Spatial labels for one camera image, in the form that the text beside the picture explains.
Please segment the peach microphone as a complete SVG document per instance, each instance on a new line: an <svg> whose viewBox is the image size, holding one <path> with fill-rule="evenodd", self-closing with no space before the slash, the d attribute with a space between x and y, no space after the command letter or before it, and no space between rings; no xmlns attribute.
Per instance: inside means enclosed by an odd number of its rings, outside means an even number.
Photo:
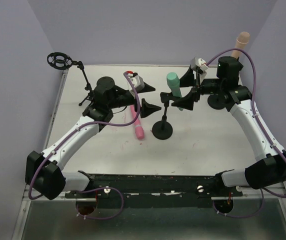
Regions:
<svg viewBox="0 0 286 240"><path fill-rule="evenodd" d="M250 34L246 31L241 32L238 37L236 38L235 42L235 48L237 49L244 49L245 46L249 43L250 40ZM238 50L233 50L231 53L231 56L234 57L235 59L238 59L241 55L241 51Z"/></svg>

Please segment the black round-base microphone stand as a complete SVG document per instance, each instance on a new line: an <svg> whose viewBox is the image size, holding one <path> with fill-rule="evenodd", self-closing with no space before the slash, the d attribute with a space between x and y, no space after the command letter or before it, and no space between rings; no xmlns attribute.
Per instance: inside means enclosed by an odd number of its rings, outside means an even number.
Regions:
<svg viewBox="0 0 286 240"><path fill-rule="evenodd" d="M223 56L218 59L216 71L218 89L207 99L211 108L222 110L225 107L225 101L229 98L225 95L239 86L239 72L242 68L243 65L235 57Z"/></svg>

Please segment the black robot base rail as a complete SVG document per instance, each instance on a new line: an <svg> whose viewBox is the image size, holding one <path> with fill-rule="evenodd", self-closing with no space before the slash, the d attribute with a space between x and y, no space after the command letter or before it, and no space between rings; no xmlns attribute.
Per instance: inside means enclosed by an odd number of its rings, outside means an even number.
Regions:
<svg viewBox="0 0 286 240"><path fill-rule="evenodd" d="M83 198L95 198L99 208L210 208L212 199L241 197L235 187L224 186L220 176L88 174Z"/></svg>

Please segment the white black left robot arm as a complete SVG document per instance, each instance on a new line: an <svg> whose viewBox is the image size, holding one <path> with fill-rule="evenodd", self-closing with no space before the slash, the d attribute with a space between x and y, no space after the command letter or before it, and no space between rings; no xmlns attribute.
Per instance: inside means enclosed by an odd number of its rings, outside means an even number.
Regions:
<svg viewBox="0 0 286 240"><path fill-rule="evenodd" d="M113 109L135 106L136 118L145 118L161 109L138 96L140 93L154 92L154 87L145 83L135 72L126 71L123 75L127 80L127 90L117 86L111 77L99 78L90 93L90 104L76 124L47 149L40 153L32 151L27 156L25 183L29 185L28 197L31 200L35 199L32 190L53 200L61 192L82 192L88 187L90 179L85 173L63 173L63 169L90 138L101 132L105 126L113 125Z"/></svg>

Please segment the mint green microphone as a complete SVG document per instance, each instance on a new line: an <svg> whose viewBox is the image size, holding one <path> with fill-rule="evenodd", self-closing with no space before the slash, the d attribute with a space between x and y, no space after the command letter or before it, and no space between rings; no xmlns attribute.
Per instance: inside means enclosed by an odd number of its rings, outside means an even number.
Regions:
<svg viewBox="0 0 286 240"><path fill-rule="evenodd" d="M169 72L166 75L166 82L174 97L181 98L182 93L180 90L180 79L175 72Z"/></svg>

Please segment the black clip round-base stand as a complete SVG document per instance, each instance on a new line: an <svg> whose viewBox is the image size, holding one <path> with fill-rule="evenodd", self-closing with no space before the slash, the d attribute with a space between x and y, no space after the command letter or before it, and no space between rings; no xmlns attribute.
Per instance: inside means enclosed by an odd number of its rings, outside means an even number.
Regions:
<svg viewBox="0 0 286 240"><path fill-rule="evenodd" d="M160 121L157 121L152 126L152 134L158 140L167 140L173 134L173 127L167 121L167 112L168 107L170 106L170 101L176 101L179 97L174 96L171 92L161 92L160 93L160 100L164 106L164 112Z"/></svg>

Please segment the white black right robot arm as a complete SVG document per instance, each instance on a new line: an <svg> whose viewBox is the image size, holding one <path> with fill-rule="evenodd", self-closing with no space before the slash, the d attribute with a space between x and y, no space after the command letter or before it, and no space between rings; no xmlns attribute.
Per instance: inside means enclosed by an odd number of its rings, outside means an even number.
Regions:
<svg viewBox="0 0 286 240"><path fill-rule="evenodd" d="M194 103L207 95L208 105L215 110L226 109L238 122L254 153L256 162L244 169L219 173L225 187L265 189L286 181L286 150L275 139L261 117L253 93L239 84L243 65L233 56L218 59L216 78L207 78L208 64L202 58L191 60L187 72L176 88L190 87L184 97L174 97L173 106L193 110Z"/></svg>

